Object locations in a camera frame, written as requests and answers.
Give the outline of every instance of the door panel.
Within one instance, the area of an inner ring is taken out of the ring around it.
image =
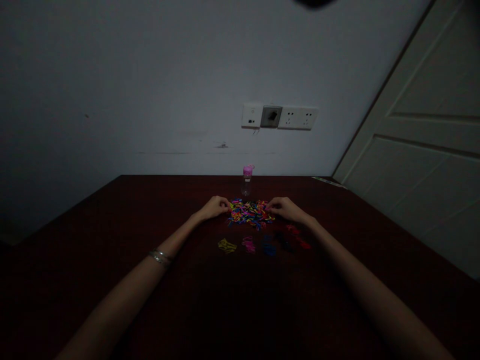
[[[333,175],[474,278],[480,277],[477,10],[472,1],[435,2]]]

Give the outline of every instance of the pile of rubber bands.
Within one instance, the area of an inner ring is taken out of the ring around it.
[[[268,202],[265,200],[246,201],[244,203],[241,198],[230,201],[231,213],[227,220],[228,227],[231,227],[234,223],[250,224],[260,231],[261,228],[265,228],[267,224],[271,224],[275,220],[265,211],[267,204]]]

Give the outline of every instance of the person's left hand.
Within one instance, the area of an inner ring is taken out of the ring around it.
[[[197,212],[200,219],[208,220],[222,213],[230,211],[230,203],[225,197],[212,196],[212,198]]]

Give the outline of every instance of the forearm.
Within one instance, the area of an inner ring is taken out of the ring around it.
[[[317,220],[310,228],[384,339],[402,359],[453,359],[420,319]]]
[[[173,258],[202,220],[192,215],[157,249]],[[98,304],[57,359],[106,359],[165,271],[151,256],[144,258]]]

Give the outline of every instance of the hand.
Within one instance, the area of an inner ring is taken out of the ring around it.
[[[294,204],[288,197],[274,197],[266,206],[269,213],[280,215],[281,217],[294,222],[305,224],[311,218],[305,211]]]
[[[212,196],[212,198],[196,213],[204,221],[215,218],[220,214],[230,211],[230,203],[225,197]]]

